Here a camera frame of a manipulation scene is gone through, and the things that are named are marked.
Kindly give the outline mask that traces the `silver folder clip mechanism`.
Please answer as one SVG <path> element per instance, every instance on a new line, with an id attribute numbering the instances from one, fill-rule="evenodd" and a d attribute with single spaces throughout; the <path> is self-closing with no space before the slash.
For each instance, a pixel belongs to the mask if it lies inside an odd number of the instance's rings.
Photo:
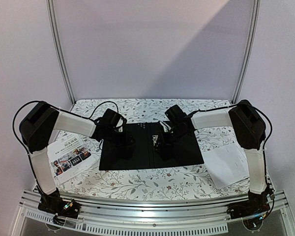
<path id="1" fill-rule="evenodd" d="M 152 144 L 154 148 L 159 148 L 159 145 L 160 145 L 159 135 L 152 135 Z"/>

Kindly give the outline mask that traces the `black clip folder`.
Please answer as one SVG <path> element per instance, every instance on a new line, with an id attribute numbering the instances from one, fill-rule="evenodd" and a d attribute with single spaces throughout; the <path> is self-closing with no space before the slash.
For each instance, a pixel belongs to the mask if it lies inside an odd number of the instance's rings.
<path id="1" fill-rule="evenodd" d="M 125 128 L 132 133 L 135 144 L 117 147 L 104 141 L 99 170 L 142 170 L 204 164 L 194 132 L 189 132 L 189 139 L 183 137 L 179 145 L 170 150 L 171 159 L 162 160 L 152 144 L 152 135 L 158 134 L 156 122 L 129 123 Z"/>

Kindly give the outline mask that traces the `colour printed brochure sheet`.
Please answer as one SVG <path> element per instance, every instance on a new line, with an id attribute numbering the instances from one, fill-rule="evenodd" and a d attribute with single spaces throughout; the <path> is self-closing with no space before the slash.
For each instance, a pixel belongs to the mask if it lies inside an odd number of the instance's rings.
<path id="1" fill-rule="evenodd" d="M 79 135 L 65 133 L 47 146 L 52 176 L 56 185 L 63 184 L 88 170 L 96 158 Z"/>

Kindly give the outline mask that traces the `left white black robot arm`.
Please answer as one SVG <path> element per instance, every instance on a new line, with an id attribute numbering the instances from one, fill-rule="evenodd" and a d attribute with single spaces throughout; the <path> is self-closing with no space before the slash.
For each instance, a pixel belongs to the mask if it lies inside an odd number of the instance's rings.
<path id="1" fill-rule="evenodd" d="M 30 167 L 41 196 L 38 209 L 55 217 L 76 219 L 81 205 L 75 200 L 65 201 L 60 196 L 50 170 L 47 147 L 52 132 L 68 131 L 126 148 L 134 146 L 135 141 L 125 127 L 126 118 L 111 109 L 107 109 L 103 116 L 91 119 L 56 108 L 45 101 L 36 101 L 35 104 L 20 122 L 19 142 L 28 153 Z"/>

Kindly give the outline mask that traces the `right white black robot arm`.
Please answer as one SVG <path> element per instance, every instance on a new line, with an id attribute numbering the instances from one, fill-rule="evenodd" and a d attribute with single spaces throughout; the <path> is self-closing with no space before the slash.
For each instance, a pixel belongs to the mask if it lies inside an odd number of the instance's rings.
<path id="1" fill-rule="evenodd" d="M 237 142 L 247 157 L 250 185 L 248 200 L 230 204 L 227 214 L 232 219 L 252 216 L 259 221 L 265 220 L 274 208 L 267 201 L 268 198 L 274 199 L 266 174 L 265 145 L 271 136 L 266 133 L 266 125 L 271 123 L 268 117 L 245 99 L 230 106 L 196 110 L 190 114 L 174 105 L 165 115 L 173 127 L 167 128 L 160 123 L 154 142 L 157 151 L 172 147 L 182 136 L 202 128 L 229 126 L 234 129 Z"/>

